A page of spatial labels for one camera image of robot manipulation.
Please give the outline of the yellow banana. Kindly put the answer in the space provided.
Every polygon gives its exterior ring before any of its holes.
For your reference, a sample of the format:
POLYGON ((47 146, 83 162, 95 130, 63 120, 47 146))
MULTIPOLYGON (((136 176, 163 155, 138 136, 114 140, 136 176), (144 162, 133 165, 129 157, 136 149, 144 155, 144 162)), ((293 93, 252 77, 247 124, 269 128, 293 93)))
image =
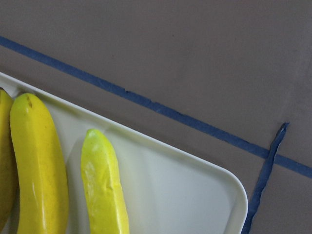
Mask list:
POLYGON ((11 140, 10 110, 13 99, 0 89, 0 228, 3 229, 11 213, 18 176, 11 140))

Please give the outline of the yellow banana basket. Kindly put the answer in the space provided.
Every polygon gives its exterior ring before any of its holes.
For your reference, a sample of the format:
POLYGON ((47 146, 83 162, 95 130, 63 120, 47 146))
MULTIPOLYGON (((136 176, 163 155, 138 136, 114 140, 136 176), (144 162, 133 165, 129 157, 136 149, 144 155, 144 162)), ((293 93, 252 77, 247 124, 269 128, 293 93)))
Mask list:
POLYGON ((87 131, 81 150, 80 168, 90 233, 128 234, 129 219, 117 156, 101 131, 87 131))
POLYGON ((59 137, 45 104, 18 96, 10 130, 19 178, 19 234, 64 234, 69 215, 66 167, 59 137))

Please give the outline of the white bear tray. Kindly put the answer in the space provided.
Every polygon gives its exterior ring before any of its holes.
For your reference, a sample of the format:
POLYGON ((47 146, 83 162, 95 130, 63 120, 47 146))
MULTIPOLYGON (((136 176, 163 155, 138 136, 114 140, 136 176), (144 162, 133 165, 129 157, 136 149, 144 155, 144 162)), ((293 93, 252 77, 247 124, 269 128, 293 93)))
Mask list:
POLYGON ((12 97, 37 95, 53 117, 68 176, 69 234, 90 231, 80 155, 91 128, 104 133, 117 154, 131 233, 241 233, 248 199, 228 170, 6 74, 1 74, 0 85, 12 97))

